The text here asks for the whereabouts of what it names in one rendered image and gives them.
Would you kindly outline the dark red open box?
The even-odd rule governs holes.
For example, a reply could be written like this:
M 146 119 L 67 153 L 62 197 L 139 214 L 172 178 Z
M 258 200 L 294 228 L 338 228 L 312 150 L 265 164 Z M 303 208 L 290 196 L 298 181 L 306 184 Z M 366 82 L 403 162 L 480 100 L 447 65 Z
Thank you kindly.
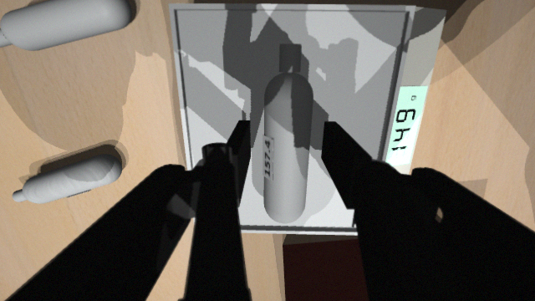
M 359 239 L 283 245 L 285 301 L 369 301 Z

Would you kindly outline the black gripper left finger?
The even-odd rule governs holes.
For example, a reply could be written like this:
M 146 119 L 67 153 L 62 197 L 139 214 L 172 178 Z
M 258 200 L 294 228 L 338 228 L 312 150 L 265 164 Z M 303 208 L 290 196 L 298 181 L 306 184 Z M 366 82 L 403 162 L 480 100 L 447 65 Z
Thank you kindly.
M 177 301 L 252 301 L 238 213 L 250 120 L 201 150 L 193 170 L 152 171 L 5 301 L 146 301 L 194 217 Z

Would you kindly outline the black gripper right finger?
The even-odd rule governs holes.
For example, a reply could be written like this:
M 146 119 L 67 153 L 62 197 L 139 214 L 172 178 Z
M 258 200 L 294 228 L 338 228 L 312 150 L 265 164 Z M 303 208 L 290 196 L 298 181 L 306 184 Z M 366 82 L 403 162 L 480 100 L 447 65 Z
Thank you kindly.
M 336 121 L 321 158 L 354 210 L 369 301 L 535 301 L 532 229 L 440 171 L 372 159 Z

